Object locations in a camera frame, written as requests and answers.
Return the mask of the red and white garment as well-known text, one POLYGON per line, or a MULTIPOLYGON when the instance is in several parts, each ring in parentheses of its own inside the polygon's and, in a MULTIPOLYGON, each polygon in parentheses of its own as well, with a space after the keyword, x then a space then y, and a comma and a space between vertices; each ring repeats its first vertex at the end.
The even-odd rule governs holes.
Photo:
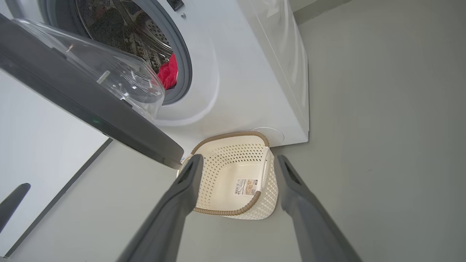
POLYGON ((157 76, 163 84, 165 90, 169 90, 170 88, 175 87, 177 84, 178 76, 178 65, 175 53, 171 55, 167 63, 164 63, 160 66, 157 76))

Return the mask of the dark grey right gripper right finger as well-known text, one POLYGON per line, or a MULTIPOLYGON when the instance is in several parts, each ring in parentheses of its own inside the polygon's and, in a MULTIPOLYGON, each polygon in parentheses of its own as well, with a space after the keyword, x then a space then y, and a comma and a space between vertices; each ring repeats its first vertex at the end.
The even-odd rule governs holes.
POLYGON ((276 178, 281 208, 293 221, 303 262, 362 262, 284 155, 276 156, 276 178))

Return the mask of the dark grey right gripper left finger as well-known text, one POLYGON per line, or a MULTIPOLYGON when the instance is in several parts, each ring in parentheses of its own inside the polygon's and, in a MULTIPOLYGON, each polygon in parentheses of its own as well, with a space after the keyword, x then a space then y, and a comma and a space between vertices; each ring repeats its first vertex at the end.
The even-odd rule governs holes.
POLYGON ((193 155, 116 262, 176 262, 186 217, 194 210, 204 158, 193 155))

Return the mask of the round white filter cover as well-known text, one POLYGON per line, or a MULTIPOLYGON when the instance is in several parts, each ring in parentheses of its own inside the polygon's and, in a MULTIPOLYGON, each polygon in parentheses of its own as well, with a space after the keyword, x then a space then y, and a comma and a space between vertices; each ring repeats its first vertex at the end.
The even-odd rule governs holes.
POLYGON ((273 129, 271 127, 257 127, 251 129, 250 131, 259 132, 263 134, 269 142, 269 147, 280 146, 284 141, 284 134, 279 130, 273 129))

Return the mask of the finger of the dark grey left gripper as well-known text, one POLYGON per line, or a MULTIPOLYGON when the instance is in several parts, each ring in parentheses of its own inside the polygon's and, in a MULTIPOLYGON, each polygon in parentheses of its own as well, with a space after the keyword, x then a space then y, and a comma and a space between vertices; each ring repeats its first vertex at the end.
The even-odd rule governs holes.
POLYGON ((21 204, 30 187, 29 183, 20 184, 0 203, 0 233, 21 204))

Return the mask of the basket product label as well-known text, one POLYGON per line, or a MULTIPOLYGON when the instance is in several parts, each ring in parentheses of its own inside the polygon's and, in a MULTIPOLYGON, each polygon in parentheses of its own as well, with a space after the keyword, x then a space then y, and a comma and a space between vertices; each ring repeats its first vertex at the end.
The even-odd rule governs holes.
POLYGON ((254 196, 257 191, 257 179, 237 179, 235 183, 234 195, 254 196))

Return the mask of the cream perforated laundry basket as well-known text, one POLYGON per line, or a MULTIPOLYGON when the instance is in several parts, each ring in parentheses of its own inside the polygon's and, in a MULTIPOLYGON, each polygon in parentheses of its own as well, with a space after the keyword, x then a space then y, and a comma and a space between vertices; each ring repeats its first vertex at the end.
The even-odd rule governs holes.
POLYGON ((205 139, 182 165, 196 154, 204 165, 195 212, 233 219, 266 219, 273 213, 279 189, 274 155, 263 134, 242 131, 205 139), (257 179, 255 195, 234 195, 237 179, 257 179))

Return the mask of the white front-load washing machine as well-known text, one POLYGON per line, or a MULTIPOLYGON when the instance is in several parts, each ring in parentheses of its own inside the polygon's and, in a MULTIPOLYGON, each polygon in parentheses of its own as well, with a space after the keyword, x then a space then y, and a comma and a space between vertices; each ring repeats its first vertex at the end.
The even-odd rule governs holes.
POLYGON ((215 135, 271 127, 308 141, 308 58, 288 0, 0 0, 30 19, 146 58, 175 53, 178 83, 156 126, 188 155, 215 135))

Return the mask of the black round washer door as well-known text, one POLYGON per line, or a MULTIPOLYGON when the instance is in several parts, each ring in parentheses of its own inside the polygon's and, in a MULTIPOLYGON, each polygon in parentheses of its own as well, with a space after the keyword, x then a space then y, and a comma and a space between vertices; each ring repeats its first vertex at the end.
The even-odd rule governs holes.
POLYGON ((143 59, 0 13, 0 68, 110 138, 180 168, 182 147, 155 123, 165 88, 143 59))

